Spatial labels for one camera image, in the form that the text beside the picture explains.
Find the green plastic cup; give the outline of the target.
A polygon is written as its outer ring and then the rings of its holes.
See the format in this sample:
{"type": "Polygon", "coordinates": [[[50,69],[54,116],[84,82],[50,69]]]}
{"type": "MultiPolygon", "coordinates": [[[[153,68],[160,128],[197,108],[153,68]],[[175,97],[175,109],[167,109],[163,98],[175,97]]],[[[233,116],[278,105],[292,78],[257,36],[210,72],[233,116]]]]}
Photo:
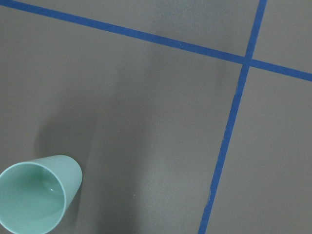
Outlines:
{"type": "Polygon", "coordinates": [[[62,220],[82,183],[71,157],[20,162],[0,175],[0,223],[13,234],[47,234],[62,220]]]}

